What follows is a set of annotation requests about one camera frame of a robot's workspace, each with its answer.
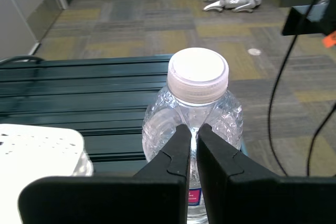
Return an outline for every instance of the wire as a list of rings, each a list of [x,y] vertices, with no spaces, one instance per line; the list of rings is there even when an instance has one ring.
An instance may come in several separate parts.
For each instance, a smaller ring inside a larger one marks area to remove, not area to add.
[[[323,129],[323,127],[325,126],[325,124],[328,122],[328,120],[331,118],[331,115],[335,112],[336,110],[336,103],[334,104],[334,106],[331,108],[330,112],[328,113],[328,115],[324,118],[323,122],[320,124],[320,126],[317,128],[317,130],[315,131],[314,137],[311,140],[310,143],[310,147],[309,147],[309,154],[308,154],[308,158],[307,158],[307,176],[310,175],[310,160],[311,160],[311,155],[313,153],[313,148],[314,148],[314,144],[316,141],[316,138],[318,136],[318,134],[321,132],[321,130]]]
[[[14,56],[14,57],[0,61],[0,66],[3,66],[11,62],[20,61],[20,60],[34,60],[34,61],[40,62],[40,61],[43,61],[44,59],[36,57],[36,56],[31,56],[31,55],[20,55],[20,56]]]
[[[277,78],[276,78],[276,81],[275,81],[275,84],[273,86],[273,90],[272,90],[272,95],[271,95],[271,98],[270,98],[270,101],[269,101],[269,108],[268,108],[268,118],[267,118],[267,127],[268,127],[268,140],[269,140],[269,145],[271,147],[271,150],[272,150],[272,153],[273,153],[273,156],[276,160],[276,162],[278,163],[280,169],[282,170],[282,172],[288,176],[287,172],[285,171],[283,165],[281,164],[276,152],[275,152],[275,149],[274,149],[274,146],[273,146],[273,142],[272,142],[272,137],[271,137],[271,114],[272,114],[272,105],[273,105],[273,100],[274,100],[274,96],[276,94],[276,90],[278,88],[278,84],[279,84],[279,81],[280,81],[280,77],[282,75],[282,72],[284,71],[285,69],[285,66],[286,66],[286,63],[288,61],[288,58],[290,56],[290,53],[292,52],[293,50],[293,47],[295,45],[295,42],[299,36],[299,34],[302,33],[303,29],[304,29],[304,24],[305,24],[305,20],[306,18],[308,17],[310,11],[312,10],[312,8],[314,7],[315,3],[317,2],[318,0],[312,0],[311,4],[309,5],[306,13],[304,14],[304,16],[300,19],[299,21],[299,24],[297,25],[296,27],[296,32],[295,32],[295,36],[287,50],[287,53],[286,53],[286,56],[285,58],[283,59],[282,61],[282,64],[281,64],[281,67],[280,67],[280,71],[277,75]]]

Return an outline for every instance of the orange tag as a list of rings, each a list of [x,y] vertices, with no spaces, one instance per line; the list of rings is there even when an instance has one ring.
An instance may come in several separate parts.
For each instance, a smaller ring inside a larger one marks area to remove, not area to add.
[[[323,39],[323,44],[326,48],[336,45],[336,31],[326,36],[326,38]]]

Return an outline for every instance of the floor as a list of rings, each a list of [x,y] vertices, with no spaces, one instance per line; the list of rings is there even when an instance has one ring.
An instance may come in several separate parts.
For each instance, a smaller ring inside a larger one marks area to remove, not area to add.
[[[252,14],[203,12],[202,0],[73,0],[41,43],[48,60],[137,57],[205,47],[229,63],[229,89],[241,101],[249,156],[281,174],[267,137],[274,78],[291,37],[288,9],[264,0]],[[322,35],[299,38],[279,86],[272,120],[276,151],[289,175],[304,175],[311,136],[336,100],[336,51]],[[261,55],[247,50],[257,48]],[[320,134],[312,174],[336,174],[336,116]]]

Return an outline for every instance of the water bottle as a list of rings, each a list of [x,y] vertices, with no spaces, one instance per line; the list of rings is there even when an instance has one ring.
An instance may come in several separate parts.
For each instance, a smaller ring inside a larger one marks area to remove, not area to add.
[[[229,67],[218,53],[205,48],[187,48],[169,61],[167,85],[146,110],[142,146],[152,160],[175,133],[186,124],[192,133],[188,224],[207,223],[196,162],[196,135],[203,123],[240,149],[243,114],[238,100],[227,90]]]

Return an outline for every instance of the white device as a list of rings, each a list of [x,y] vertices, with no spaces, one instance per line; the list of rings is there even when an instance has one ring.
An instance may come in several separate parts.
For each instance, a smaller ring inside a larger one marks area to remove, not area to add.
[[[77,131],[0,124],[0,223],[21,223],[17,201],[31,182],[92,174],[84,139]]]

